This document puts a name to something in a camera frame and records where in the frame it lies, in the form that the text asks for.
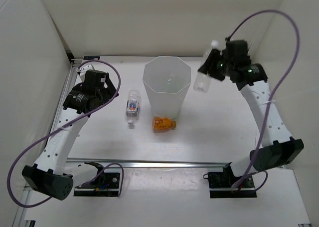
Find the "clear labelled plastic bottle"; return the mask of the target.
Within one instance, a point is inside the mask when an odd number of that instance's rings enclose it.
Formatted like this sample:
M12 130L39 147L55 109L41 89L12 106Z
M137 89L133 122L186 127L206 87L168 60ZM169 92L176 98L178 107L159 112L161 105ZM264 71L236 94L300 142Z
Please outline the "clear labelled plastic bottle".
M130 90L126 105L126 120L129 128L134 128L140 115L141 94L138 90Z

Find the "orange plastic bottle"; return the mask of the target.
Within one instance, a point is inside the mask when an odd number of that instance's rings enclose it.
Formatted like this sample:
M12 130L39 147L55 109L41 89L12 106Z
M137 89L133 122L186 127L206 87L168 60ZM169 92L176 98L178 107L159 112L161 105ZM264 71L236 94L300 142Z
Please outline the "orange plastic bottle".
M168 131L176 128L176 121L168 118L154 117L152 122L152 129L154 131Z

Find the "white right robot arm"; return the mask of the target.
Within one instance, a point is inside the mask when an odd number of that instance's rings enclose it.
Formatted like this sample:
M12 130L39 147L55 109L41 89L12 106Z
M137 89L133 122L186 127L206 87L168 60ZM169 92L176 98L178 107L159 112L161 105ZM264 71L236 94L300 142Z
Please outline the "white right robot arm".
M274 103L263 66L253 63L244 40L228 40L224 50L213 40L203 55L194 90L206 93L212 79L228 77L246 100L259 130L259 139L248 157L223 169L226 185L236 188L250 175L287 165L303 150L301 139L293 138Z

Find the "clear unlabelled plastic bottle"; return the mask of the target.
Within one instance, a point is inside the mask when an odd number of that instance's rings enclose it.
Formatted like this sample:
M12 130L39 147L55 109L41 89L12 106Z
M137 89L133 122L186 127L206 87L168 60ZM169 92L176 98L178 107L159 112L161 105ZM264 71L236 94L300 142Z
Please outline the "clear unlabelled plastic bottle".
M208 49L204 52L202 61L200 63L200 67L197 70L197 76L194 82L193 89L198 92L207 93L211 83L211 77L209 76L209 65L206 64L206 61L213 49L217 49L219 42L217 40L213 40L208 47Z

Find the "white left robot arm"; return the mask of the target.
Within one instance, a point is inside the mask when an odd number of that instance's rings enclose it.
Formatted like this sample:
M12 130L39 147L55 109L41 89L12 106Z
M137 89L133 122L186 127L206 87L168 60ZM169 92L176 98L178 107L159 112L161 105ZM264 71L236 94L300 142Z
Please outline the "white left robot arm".
M83 184L99 187L104 183L103 167L98 163L85 162L68 170L65 166L80 130L89 120L90 111L107 103L115 92L108 73L86 71L84 81L72 88L63 103L57 133L34 164L22 170L22 176L33 190L64 200L73 187Z

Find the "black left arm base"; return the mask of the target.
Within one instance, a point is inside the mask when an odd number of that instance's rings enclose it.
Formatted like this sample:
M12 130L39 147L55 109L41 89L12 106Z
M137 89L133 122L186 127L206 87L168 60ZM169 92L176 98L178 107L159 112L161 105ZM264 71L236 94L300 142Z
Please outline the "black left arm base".
M86 166L92 166L97 170L97 176L75 187L75 197L119 197L124 183L124 168L119 163L110 163L103 166L96 162L85 162Z

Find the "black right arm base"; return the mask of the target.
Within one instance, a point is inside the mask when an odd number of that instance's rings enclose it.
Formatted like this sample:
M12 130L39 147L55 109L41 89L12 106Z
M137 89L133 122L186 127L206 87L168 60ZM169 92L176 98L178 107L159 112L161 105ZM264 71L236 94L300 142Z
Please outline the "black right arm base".
M209 194L211 199L239 199L239 198L256 198L257 193L253 178L248 176L238 187L232 185L240 179L235 177L226 166L222 171L212 171L203 175L208 180Z

